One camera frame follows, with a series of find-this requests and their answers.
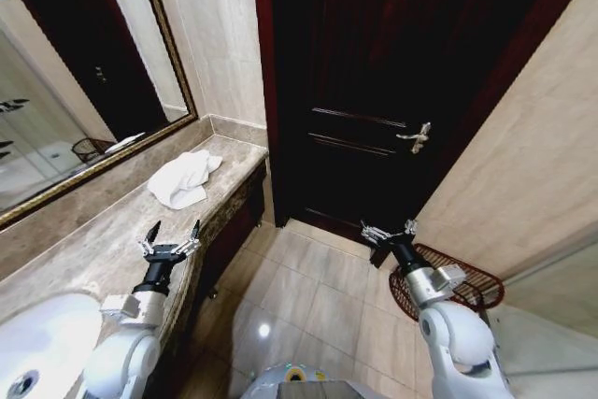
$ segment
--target marble countertop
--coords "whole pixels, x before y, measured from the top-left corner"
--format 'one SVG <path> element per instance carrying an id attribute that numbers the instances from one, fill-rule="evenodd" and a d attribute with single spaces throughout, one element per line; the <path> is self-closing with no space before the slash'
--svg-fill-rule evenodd
<path id="1" fill-rule="evenodd" d="M 162 206 L 142 184 L 0 282 L 0 322 L 56 294 L 85 292 L 102 302 L 107 295 L 130 292 L 148 268 L 136 242 L 151 226 L 162 221 L 156 244 L 184 241 L 198 219 L 203 230 L 267 154 L 263 147 L 220 135 L 211 136 L 196 148 L 201 149 L 223 158 L 221 167 L 210 174 L 204 185 L 206 200 L 182 210 L 171 210 Z M 189 277 L 192 267 L 201 266 L 193 261 L 203 259 L 205 250 L 200 248 L 173 271 L 160 331 L 162 341 L 168 337 L 172 321 L 180 311 L 184 279 Z M 115 324 L 105 320 L 100 340 L 115 328 Z"/>

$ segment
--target gold mirror frame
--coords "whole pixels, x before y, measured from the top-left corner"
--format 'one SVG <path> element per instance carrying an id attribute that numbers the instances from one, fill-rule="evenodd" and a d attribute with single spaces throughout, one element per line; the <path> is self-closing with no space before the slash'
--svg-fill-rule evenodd
<path id="1" fill-rule="evenodd" d="M 153 9 L 153 14 L 158 22 L 164 44 L 166 45 L 166 51 L 168 52 L 168 56 L 170 58 L 170 63 L 172 64 L 175 75 L 177 76 L 178 86 L 189 114 L 168 124 L 162 130 L 149 135 L 142 141 L 136 142 L 131 146 L 106 157 L 104 160 L 90 166 L 86 170 L 77 173 L 73 177 L 54 184 L 45 191 L 38 193 L 36 196 L 33 196 L 14 206 L 11 210 L 8 210 L 0 215 L 0 230 L 6 229 L 14 222 L 23 219 L 27 215 L 35 212 L 51 201 L 71 192 L 85 181 L 97 177 L 98 175 L 106 172 L 109 168 L 115 166 L 117 163 L 124 161 L 135 154 L 138 154 L 141 150 L 154 145 L 165 137 L 172 135 L 175 133 L 175 131 L 188 125 L 192 121 L 197 120 L 197 110 L 195 109 L 195 103 L 192 99 L 189 83 L 187 82 L 187 77 L 185 76 L 185 71 L 183 70 L 180 56 L 178 55 L 177 46 L 172 36 L 170 24 L 166 18 L 164 4 L 162 3 L 162 0 L 149 1 L 151 3 L 151 8 Z"/>

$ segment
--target robotic arm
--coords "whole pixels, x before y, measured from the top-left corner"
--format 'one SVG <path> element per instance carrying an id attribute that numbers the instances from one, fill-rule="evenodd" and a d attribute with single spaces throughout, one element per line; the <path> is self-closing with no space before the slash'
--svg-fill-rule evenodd
<path id="1" fill-rule="evenodd" d="M 413 248 L 415 231 L 414 221 L 395 235 L 364 225 L 362 236 L 390 248 L 420 309 L 420 331 L 434 369 L 434 399 L 513 399 L 494 356 L 490 328 L 471 309 L 448 301 L 466 274 L 457 264 L 434 270 Z"/>
<path id="2" fill-rule="evenodd" d="M 189 240 L 181 245 L 153 246 L 159 230 L 158 221 L 139 242 L 149 263 L 143 281 L 131 294 L 107 297 L 100 308 L 122 329 L 95 349 L 85 367 L 85 387 L 96 398 L 141 398 L 148 376 L 158 363 L 160 342 L 155 331 L 162 325 L 170 274 L 176 264 L 199 248 L 199 221 Z"/>

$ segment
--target mirror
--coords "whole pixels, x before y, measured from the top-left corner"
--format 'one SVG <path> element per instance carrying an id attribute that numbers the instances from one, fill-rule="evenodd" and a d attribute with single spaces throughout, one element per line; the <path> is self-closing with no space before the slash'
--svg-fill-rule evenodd
<path id="1" fill-rule="evenodd" d="M 513 278 L 505 303 L 491 313 L 498 355 L 517 397 L 595 395 L 598 234 L 589 231 Z"/>
<path id="2" fill-rule="evenodd" d="M 161 0 L 0 0 L 0 226 L 196 119 Z"/>

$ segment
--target wicker basket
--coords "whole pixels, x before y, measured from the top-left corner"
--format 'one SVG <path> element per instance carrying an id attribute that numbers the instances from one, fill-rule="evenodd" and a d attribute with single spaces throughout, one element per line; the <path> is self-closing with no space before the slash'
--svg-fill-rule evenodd
<path id="1" fill-rule="evenodd" d="M 443 265 L 458 264 L 463 269 L 467 275 L 467 280 L 455 289 L 455 295 L 450 298 L 451 301 L 468 306 L 475 312 L 480 312 L 481 310 L 498 306 L 503 300 L 505 286 L 501 279 L 496 276 L 425 245 L 417 243 L 414 245 L 414 248 L 434 268 Z M 411 302 L 406 281 L 401 278 L 399 270 L 400 267 L 394 270 L 389 278 L 392 296 L 396 304 L 409 317 L 417 321 L 419 310 Z"/>
<path id="2" fill-rule="evenodd" d="M 88 163 L 93 158 L 101 154 L 104 154 L 104 151 L 113 146 L 114 144 L 114 142 L 109 142 L 107 140 L 92 139 L 90 137 L 85 137 L 84 139 L 75 142 L 71 150 L 78 156 L 78 158 L 83 163 Z"/>

